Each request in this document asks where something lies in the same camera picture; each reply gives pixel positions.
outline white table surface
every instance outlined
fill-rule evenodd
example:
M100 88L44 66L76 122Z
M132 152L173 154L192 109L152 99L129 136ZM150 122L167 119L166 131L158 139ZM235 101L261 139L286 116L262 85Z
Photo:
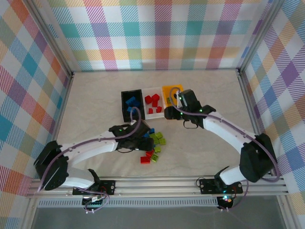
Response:
M253 131L233 70L134 71L76 73L58 135L59 144L81 141L123 124L121 91L182 84L192 89L201 105L211 105L241 128ZM201 128L190 130L183 121L147 120L162 132L167 144L157 163L141 165L142 151L104 153L77 164L99 176L214 175L239 164L239 154L228 143Z

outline vent grille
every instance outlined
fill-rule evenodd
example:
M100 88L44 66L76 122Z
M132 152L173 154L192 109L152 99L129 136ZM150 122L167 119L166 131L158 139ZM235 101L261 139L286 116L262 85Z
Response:
M111 198L106 207L213 207L218 206L215 197L198 198ZM44 198L39 201L39 208L74 208L81 207L81 199Z

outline plaid fabric backdrop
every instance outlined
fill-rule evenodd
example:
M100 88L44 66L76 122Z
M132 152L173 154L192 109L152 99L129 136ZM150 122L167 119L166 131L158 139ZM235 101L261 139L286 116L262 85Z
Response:
M0 228L15 229L68 77L22 0L0 0Z
M236 68L273 0L36 0L80 71Z
M287 0L246 70L259 125L305 228L305 1Z

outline colorful checkered wallpaper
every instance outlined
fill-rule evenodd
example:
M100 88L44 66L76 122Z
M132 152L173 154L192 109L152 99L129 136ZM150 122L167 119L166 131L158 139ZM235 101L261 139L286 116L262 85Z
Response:
M0 0L0 229L15 229L68 77L22 0Z
M236 68L272 0L36 0L72 68Z
M305 228L305 1L287 0L246 81L259 125L272 139L280 171Z

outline red block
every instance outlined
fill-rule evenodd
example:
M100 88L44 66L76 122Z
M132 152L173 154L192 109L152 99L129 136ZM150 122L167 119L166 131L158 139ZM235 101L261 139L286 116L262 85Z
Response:
M157 107L158 106L158 101L153 101L152 102L152 107Z
M153 101L158 101L160 99L160 96L158 95L158 94L154 94L153 96L152 96L152 100Z
M154 150L146 151L146 156L148 156L149 158L151 158L153 154L154 154Z
M156 112L161 113L161 111L162 111L162 107L158 106L157 109L156 109Z
M151 163L151 159L148 156L142 156L141 157L141 164L150 164Z
M153 99L150 97L150 95L148 95L148 96L145 97L145 102L146 102L147 104L150 104L152 101L153 101Z

